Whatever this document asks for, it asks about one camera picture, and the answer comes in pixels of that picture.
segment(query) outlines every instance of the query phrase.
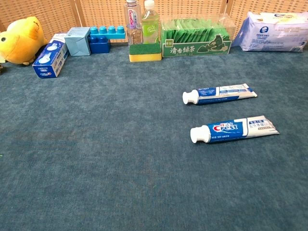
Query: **toothpaste tube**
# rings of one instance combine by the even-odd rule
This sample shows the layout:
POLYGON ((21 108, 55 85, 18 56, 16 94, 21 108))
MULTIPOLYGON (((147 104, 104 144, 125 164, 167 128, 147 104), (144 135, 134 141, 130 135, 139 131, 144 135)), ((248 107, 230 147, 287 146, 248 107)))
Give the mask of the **toothpaste tube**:
POLYGON ((193 143, 231 141, 274 134, 279 134, 279 132, 264 115, 217 122, 191 129, 193 143))
POLYGON ((184 104, 208 104, 220 103, 231 100, 240 100, 245 98, 257 97, 257 94, 248 87, 247 84, 216 87, 216 88, 202 88, 192 90, 191 92, 183 93, 184 104))

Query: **toothpaste box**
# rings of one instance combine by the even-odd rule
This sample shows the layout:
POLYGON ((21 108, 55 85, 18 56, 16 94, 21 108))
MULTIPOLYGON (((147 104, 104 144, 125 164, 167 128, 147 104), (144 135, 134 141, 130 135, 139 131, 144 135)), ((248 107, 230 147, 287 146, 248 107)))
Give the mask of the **toothpaste box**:
POLYGON ((33 63, 33 68, 40 78, 58 77, 68 56, 65 34, 55 34, 39 57, 33 63))

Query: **green box label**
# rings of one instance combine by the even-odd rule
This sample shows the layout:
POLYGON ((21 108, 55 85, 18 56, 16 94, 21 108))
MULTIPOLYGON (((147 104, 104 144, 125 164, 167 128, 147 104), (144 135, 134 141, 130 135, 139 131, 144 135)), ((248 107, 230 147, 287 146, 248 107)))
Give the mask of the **green box label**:
POLYGON ((223 41, 220 35, 216 35, 211 42, 173 43, 173 39, 166 39, 163 57, 228 54, 231 43, 232 41, 223 41))

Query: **green tea bottle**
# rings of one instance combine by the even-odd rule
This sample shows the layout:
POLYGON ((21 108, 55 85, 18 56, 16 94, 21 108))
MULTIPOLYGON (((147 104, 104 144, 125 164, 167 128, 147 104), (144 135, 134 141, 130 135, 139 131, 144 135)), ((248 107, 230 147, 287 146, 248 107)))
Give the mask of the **green tea bottle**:
POLYGON ((158 22, 159 15, 154 10, 154 0, 146 0, 144 2, 144 13, 142 15, 142 34, 143 43, 158 42, 158 22))

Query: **blue toy block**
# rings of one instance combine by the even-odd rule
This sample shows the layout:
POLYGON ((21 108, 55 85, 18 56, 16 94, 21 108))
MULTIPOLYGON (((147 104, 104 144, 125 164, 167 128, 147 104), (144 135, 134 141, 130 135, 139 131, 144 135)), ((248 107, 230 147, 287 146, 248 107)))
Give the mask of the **blue toy block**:
POLYGON ((64 37, 72 56, 90 55, 88 35, 90 27, 72 27, 64 37))
POLYGON ((89 45, 92 54, 109 53, 110 51, 110 40, 106 36, 100 38, 89 36, 89 45))
POLYGON ((96 38, 105 36, 107 39, 125 39, 125 30, 123 26, 118 26, 117 29, 114 26, 110 26, 108 27, 108 31, 105 26, 101 26, 100 30, 96 26, 92 26, 90 36, 96 38))

